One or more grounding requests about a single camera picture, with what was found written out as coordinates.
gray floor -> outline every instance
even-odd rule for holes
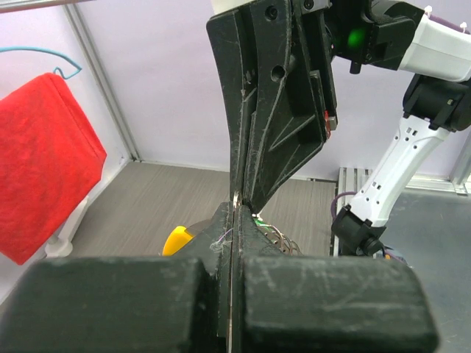
[[[442,336],[442,353],[471,352],[471,198],[405,192],[381,238],[414,267]]]
[[[158,255],[176,226],[211,218],[228,190],[224,172],[130,163],[88,209],[72,256]],[[261,216],[304,254],[328,256],[334,193],[331,182],[289,180]]]

screw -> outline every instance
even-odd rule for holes
[[[278,10],[275,6],[268,6],[265,11],[265,16],[270,20],[276,20],[278,17]]]
[[[314,7],[314,0],[304,0],[304,8],[310,10]]]

wooden floor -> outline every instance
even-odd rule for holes
[[[72,256],[158,255],[176,226],[211,218],[228,190],[225,172],[130,163],[88,209]],[[331,182],[289,180],[261,216],[304,254],[328,256],[334,193]]]

white wall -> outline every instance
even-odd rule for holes
[[[83,67],[82,72],[68,80],[67,84],[107,152],[102,181],[89,194],[93,198],[116,175],[128,160],[128,155],[63,9],[49,7],[1,14],[0,46],[39,46],[61,51]],[[60,66],[65,74],[74,72],[66,61],[47,54],[26,51],[0,54],[0,99],[56,66]],[[28,264],[17,266],[0,254],[0,303]]]
[[[436,15],[457,23],[471,22],[464,16],[471,13],[469,0],[413,3],[432,4]],[[141,156],[227,170],[224,103],[205,31],[212,15],[210,0],[99,0],[80,8]],[[336,179],[340,166],[374,168],[397,128],[412,78],[373,67],[353,76],[349,63],[341,59],[334,60],[333,67],[340,126],[300,171],[305,176]],[[465,137],[453,135],[419,172],[448,175]]]

screw hole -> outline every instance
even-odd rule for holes
[[[282,66],[275,66],[272,70],[272,81],[280,81],[285,76],[285,73],[285,69]]]
[[[268,6],[265,10],[265,16],[269,21],[276,20],[278,17],[278,10],[275,6]]]
[[[304,1],[304,8],[310,10],[314,7],[314,0],[305,0]]]

